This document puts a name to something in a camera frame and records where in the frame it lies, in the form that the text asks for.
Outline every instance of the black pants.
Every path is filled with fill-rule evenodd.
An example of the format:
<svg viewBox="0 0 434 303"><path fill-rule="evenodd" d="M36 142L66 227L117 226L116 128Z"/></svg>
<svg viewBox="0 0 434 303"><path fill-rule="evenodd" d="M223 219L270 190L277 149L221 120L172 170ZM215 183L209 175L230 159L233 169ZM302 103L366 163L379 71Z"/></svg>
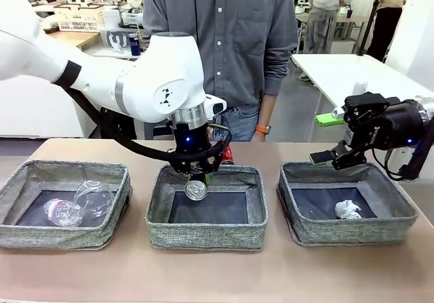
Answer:
<svg viewBox="0 0 434 303"><path fill-rule="evenodd" d="M374 26L374 37L368 50L368 55L383 61L387 48L392 42L396 26L401 18L402 8L381 8L377 11Z"/></svg>

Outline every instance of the silver metal ring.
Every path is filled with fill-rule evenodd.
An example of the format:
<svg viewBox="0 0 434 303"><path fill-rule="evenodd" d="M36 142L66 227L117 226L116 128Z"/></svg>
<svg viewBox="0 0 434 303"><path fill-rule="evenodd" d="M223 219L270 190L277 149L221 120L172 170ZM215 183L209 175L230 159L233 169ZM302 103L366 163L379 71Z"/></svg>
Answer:
<svg viewBox="0 0 434 303"><path fill-rule="evenodd" d="M125 103L123 102L123 84L125 83L126 77L127 73L125 70L123 70L116 80L115 99L117 106L121 109L121 111L126 115L130 115L127 108L125 107Z"/></svg>
<svg viewBox="0 0 434 303"><path fill-rule="evenodd" d="M177 123L187 124L189 129L196 129L207 123L205 106L203 103L192 108L176 110L170 115L169 120L176 127Z"/></svg>

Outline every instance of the gray pants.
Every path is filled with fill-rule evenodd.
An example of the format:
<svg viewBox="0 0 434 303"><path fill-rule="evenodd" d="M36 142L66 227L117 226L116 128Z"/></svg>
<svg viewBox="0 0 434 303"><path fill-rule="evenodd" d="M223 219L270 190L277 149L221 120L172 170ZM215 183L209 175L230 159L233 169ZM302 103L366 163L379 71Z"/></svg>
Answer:
<svg viewBox="0 0 434 303"><path fill-rule="evenodd" d="M337 15L337 10L311 9L304 39L304 53L329 54L332 51Z"/></svg>

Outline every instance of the storage basket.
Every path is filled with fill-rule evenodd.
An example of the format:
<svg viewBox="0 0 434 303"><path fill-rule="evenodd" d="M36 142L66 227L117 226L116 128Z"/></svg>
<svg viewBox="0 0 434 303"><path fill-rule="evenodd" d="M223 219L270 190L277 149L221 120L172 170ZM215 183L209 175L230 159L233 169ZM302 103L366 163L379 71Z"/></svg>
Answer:
<svg viewBox="0 0 434 303"><path fill-rule="evenodd" d="M99 26L104 26L103 5L64 4L54 7L59 29L74 32L98 32Z"/></svg>
<svg viewBox="0 0 434 303"><path fill-rule="evenodd" d="M192 201L184 193L187 177L170 165L158 175L146 211L153 247L172 249L262 249L269 215L257 169L222 165L208 194Z"/></svg>
<svg viewBox="0 0 434 303"><path fill-rule="evenodd" d="M418 216L400 185L373 164L336 171L285 163L277 190L294 240L303 245L402 242ZM347 199L362 208L363 218L336 217L335 205Z"/></svg>
<svg viewBox="0 0 434 303"><path fill-rule="evenodd" d="M109 185L114 200L107 213L89 220L86 227L51 224L45 218L43 204L53 198L72 201L86 180ZM0 247L101 249L112 239L131 193L128 169L121 164L26 162L0 189Z"/></svg>

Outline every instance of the shirt pocket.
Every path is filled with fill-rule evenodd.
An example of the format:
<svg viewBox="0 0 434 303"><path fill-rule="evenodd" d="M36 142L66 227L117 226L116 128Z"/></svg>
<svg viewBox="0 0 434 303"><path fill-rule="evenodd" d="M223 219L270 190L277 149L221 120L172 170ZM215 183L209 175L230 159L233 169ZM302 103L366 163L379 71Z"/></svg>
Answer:
<svg viewBox="0 0 434 303"><path fill-rule="evenodd" d="M234 49L240 54L260 56L264 53L269 32L264 11L243 10L237 13L234 30Z"/></svg>

